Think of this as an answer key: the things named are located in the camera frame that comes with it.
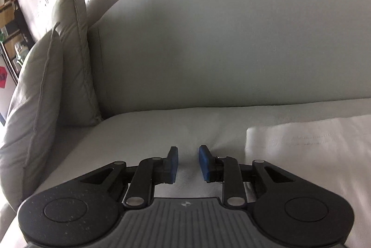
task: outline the red card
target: red card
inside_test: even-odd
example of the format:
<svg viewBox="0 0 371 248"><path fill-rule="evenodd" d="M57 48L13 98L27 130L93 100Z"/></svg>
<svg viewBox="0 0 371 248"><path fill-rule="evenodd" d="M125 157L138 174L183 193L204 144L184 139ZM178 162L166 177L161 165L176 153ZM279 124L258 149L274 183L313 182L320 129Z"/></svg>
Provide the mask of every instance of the red card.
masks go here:
<svg viewBox="0 0 371 248"><path fill-rule="evenodd" d="M5 67L0 67L0 88L5 88L7 76L8 76L8 72L6 72Z"/></svg>

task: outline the sofa backrest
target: sofa backrest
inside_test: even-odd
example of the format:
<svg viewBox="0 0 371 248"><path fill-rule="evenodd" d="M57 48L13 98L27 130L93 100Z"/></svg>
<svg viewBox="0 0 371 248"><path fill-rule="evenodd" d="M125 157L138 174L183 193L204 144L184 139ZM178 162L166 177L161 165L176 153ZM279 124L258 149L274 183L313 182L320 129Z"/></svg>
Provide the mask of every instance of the sofa backrest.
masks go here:
<svg viewBox="0 0 371 248"><path fill-rule="evenodd" d="M88 40L107 116L371 97L371 0L119 0Z"/></svg>

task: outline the throw pillow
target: throw pillow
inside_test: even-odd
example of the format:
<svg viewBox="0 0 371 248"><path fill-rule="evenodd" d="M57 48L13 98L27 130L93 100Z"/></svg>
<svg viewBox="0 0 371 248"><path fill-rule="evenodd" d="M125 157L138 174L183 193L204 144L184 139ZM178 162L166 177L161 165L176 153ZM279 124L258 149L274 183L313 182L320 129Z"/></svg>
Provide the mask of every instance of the throw pillow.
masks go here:
<svg viewBox="0 0 371 248"><path fill-rule="evenodd" d="M87 39L85 0L57 0L53 23L60 22L64 70L59 123L65 126L95 126L101 121L93 87Z"/></svg>
<svg viewBox="0 0 371 248"><path fill-rule="evenodd" d="M39 186L54 141L62 73L62 43L54 28L27 55L5 123L0 183L14 210Z"/></svg>

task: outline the white blanket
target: white blanket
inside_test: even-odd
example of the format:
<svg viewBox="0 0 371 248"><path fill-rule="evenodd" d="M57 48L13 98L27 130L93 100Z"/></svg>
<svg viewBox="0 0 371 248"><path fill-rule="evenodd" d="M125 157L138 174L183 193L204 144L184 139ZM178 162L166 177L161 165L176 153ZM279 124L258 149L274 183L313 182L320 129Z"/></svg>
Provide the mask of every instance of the white blanket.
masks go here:
<svg viewBox="0 0 371 248"><path fill-rule="evenodd" d="M355 223L346 245L371 247L371 115L252 127L246 163L264 159L344 197Z"/></svg>

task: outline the ribbed gray plate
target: ribbed gray plate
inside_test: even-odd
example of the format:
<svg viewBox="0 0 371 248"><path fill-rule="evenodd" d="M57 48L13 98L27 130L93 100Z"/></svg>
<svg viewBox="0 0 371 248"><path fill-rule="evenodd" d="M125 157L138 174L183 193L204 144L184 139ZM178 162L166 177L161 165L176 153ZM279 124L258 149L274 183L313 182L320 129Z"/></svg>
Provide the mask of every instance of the ribbed gray plate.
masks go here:
<svg viewBox="0 0 371 248"><path fill-rule="evenodd" d="M86 247L283 248L262 236L246 213L222 207L217 198L156 198L145 209L127 211L110 234Z"/></svg>

